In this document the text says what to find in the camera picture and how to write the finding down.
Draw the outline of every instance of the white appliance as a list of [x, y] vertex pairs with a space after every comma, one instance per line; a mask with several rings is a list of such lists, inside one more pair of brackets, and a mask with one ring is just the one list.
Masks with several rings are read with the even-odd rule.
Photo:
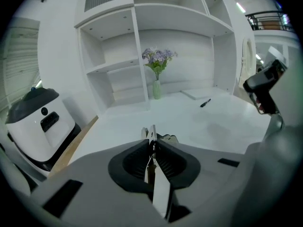
[[47, 172], [81, 131], [59, 94], [50, 88], [34, 89], [15, 103], [6, 126], [20, 152]]

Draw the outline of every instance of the green glass vase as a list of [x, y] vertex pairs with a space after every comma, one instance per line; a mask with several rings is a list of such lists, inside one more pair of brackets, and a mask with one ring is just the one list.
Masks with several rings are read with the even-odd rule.
[[161, 84], [159, 80], [155, 80], [152, 85], [152, 93], [154, 99], [160, 99], [161, 98]]

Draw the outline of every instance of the cabinet door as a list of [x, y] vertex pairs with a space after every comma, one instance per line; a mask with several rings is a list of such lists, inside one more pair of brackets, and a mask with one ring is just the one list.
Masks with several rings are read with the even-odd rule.
[[75, 12], [75, 28], [101, 14], [133, 5], [134, 0], [78, 0]]

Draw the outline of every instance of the white desk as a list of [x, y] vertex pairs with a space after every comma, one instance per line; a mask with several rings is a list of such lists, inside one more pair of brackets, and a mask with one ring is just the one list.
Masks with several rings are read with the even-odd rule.
[[70, 163], [89, 153], [140, 140], [142, 127], [156, 125], [157, 133], [176, 135], [182, 144], [244, 154], [249, 144], [261, 141], [270, 116], [229, 94], [193, 100], [182, 93], [151, 100], [151, 110], [98, 119], [82, 140]]

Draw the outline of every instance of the pen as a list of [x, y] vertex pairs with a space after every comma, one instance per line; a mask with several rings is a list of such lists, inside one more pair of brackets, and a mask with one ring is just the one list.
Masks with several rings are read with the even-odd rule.
[[203, 108], [206, 104], [208, 104], [209, 103], [209, 101], [210, 101], [210, 99], [208, 100], [208, 101], [206, 101], [205, 103], [203, 103], [203, 104], [201, 104], [201, 108]]

